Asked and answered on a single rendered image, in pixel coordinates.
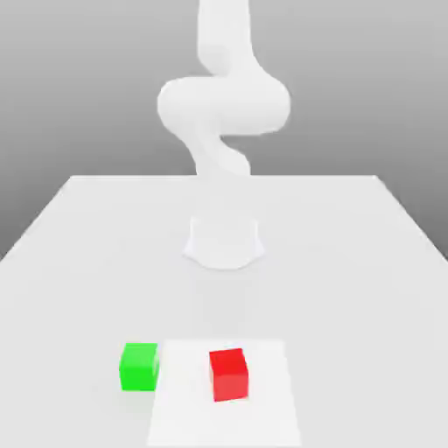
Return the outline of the small red cube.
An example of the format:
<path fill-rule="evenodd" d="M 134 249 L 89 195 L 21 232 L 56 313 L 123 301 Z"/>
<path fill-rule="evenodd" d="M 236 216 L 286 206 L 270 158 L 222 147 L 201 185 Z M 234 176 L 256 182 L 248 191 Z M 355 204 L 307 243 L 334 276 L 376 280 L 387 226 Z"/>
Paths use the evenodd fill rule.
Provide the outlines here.
<path fill-rule="evenodd" d="M 211 351 L 209 371 L 215 402 L 249 397 L 249 369 L 240 347 Z"/>

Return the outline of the small green cube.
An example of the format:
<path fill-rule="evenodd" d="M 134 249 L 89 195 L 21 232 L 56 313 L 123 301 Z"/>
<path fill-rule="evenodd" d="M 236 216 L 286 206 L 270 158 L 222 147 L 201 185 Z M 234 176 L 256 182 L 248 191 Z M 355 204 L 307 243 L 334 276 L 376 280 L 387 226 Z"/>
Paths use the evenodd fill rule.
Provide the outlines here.
<path fill-rule="evenodd" d="M 157 343 L 126 343 L 119 364 L 122 390 L 155 391 L 158 383 Z"/>

